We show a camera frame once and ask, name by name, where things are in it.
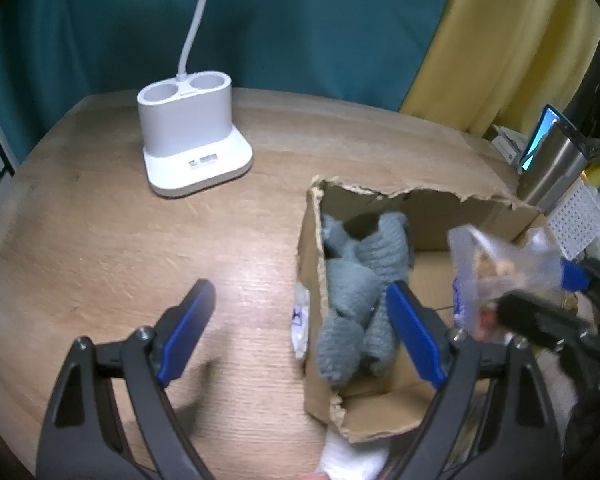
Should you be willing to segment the stainless steel travel mug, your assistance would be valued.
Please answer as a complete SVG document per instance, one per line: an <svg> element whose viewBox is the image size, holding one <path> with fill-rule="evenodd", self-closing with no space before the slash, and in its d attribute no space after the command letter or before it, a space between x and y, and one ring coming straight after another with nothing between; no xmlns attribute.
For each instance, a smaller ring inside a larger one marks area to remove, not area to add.
<svg viewBox="0 0 600 480"><path fill-rule="evenodd" d="M532 161L518 181L517 197L543 214L568 191L591 156L585 136L559 119L531 155Z"/></svg>

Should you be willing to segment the teal curtain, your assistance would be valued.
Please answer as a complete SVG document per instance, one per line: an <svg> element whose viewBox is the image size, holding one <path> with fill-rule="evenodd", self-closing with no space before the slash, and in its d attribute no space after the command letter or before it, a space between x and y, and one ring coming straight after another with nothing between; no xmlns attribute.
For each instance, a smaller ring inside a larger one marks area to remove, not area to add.
<svg viewBox="0 0 600 480"><path fill-rule="evenodd" d="M74 104L170 78L197 0L0 0L0 127L18 160ZM448 0L208 0L187 68L396 110Z"/></svg>

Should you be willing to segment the white perforated plastic basket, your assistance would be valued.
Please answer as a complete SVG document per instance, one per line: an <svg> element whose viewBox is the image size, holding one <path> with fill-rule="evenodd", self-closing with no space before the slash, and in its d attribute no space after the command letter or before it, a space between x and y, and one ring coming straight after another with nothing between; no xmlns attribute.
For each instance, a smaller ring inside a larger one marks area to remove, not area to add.
<svg viewBox="0 0 600 480"><path fill-rule="evenodd" d="M562 255L573 260L600 235L600 208L596 194L582 181L562 196L547 217Z"/></svg>

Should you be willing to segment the yellow curtain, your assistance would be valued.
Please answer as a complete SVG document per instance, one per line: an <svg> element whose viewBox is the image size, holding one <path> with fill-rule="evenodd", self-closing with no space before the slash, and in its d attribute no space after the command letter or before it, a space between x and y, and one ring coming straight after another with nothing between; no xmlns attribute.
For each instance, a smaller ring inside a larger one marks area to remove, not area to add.
<svg viewBox="0 0 600 480"><path fill-rule="evenodd" d="M576 94L600 41L595 0L449 0L403 114L483 136L530 133Z"/></svg>

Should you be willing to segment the bag of cotton swabs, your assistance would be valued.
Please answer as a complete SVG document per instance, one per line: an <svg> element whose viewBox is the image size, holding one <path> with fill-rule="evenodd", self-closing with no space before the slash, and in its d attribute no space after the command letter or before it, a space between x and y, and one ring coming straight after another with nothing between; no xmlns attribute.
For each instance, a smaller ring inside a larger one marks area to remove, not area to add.
<svg viewBox="0 0 600 480"><path fill-rule="evenodd" d="M294 307L290 323L291 347L294 357L303 362L309 349L310 291L301 282L294 284Z"/></svg>

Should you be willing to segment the white towel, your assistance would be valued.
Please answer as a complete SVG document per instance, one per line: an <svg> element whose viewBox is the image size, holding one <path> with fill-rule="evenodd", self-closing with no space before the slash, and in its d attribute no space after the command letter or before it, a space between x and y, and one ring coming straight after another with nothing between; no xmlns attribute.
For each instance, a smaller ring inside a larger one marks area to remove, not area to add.
<svg viewBox="0 0 600 480"><path fill-rule="evenodd" d="M385 469L389 454L389 439L350 443L329 429L315 471L332 480L375 480Z"/></svg>

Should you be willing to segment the brown cardboard box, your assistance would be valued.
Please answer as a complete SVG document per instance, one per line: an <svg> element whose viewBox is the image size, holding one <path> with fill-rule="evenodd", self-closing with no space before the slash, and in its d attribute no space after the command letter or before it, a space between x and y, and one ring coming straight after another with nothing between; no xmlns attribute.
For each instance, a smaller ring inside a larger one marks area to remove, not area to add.
<svg viewBox="0 0 600 480"><path fill-rule="evenodd" d="M317 364L318 334L329 310L326 250L321 228L329 214L355 238L373 233L379 217L400 211L408 221L413 270L389 287L390 325L398 332L398 352L390 373L354 378L334 388ZM298 241L297 276L309 293L309 349L304 360L306 412L331 426L350 443L377 441L416 429L431 399L451 380L456 360L453 321L455 270L449 230L470 224L520 246L546 220L538 208L515 197L463 195L452 188L406 188L391 194L315 178L306 193Z"/></svg>

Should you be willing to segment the white desk lamp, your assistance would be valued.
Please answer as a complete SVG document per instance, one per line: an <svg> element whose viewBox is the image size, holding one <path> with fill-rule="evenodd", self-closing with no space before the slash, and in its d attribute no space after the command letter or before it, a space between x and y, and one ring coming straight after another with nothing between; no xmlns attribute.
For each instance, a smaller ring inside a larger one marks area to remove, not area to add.
<svg viewBox="0 0 600 480"><path fill-rule="evenodd" d="M234 125L232 78L216 70L189 73L187 61L207 0L197 0L176 74L136 96L143 160L151 189L178 198L243 176L253 149Z"/></svg>

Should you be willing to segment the yellow sponge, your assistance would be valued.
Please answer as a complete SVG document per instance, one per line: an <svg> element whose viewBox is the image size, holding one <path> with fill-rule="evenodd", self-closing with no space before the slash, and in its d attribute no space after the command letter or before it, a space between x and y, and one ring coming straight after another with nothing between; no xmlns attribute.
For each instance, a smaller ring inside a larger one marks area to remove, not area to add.
<svg viewBox="0 0 600 480"><path fill-rule="evenodd" d="M593 188L600 188L600 164L592 164L584 170L586 183Z"/></svg>

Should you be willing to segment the grey knitted glove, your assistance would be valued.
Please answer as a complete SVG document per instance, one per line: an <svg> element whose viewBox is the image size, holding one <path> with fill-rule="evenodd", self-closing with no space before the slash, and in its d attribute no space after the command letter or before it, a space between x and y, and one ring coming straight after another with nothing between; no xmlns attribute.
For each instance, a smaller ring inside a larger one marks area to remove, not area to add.
<svg viewBox="0 0 600 480"><path fill-rule="evenodd" d="M398 336L387 308L388 287L406 280L414 263L407 216L379 215L362 240L329 214L322 217L328 315L316 343L317 368L334 388L359 374L384 377L396 359Z"/></svg>

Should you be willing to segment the clear bag of small items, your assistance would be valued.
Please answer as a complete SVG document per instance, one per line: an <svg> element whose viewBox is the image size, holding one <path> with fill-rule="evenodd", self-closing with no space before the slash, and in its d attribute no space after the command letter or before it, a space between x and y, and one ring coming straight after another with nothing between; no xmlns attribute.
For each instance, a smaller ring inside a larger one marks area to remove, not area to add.
<svg viewBox="0 0 600 480"><path fill-rule="evenodd" d="M530 292L558 307L567 299L560 251L547 229L533 228L515 244L464 224L449 230L448 245L455 270L454 321L477 340L512 338L495 316L498 298L508 292Z"/></svg>

